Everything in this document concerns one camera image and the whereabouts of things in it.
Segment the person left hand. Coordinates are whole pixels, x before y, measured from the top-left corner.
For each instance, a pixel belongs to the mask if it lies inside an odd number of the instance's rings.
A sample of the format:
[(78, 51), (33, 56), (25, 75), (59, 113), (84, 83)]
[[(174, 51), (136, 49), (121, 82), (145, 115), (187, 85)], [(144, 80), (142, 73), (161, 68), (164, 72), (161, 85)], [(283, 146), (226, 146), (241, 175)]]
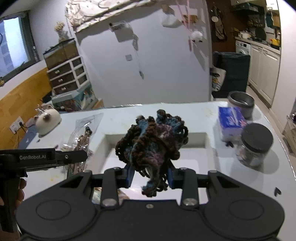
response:
[(24, 200), (25, 198), (25, 194), (23, 189), (27, 186), (27, 182), (25, 179), (20, 178), (20, 185), (18, 188), (18, 192), (17, 192), (17, 196), (16, 196), (16, 200), (15, 200), (15, 208), (17, 208)]

